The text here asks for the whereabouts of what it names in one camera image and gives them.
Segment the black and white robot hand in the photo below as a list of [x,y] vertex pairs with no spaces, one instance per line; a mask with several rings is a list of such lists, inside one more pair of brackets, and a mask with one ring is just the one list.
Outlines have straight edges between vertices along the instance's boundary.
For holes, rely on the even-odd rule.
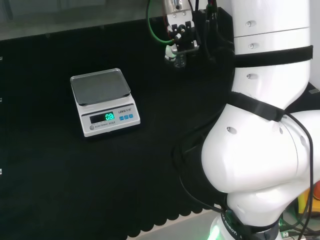
[[181,10],[166,15],[167,32],[172,40],[165,48],[165,60],[177,69],[187,64],[187,57],[195,55],[200,48],[200,38],[193,21],[192,11]]

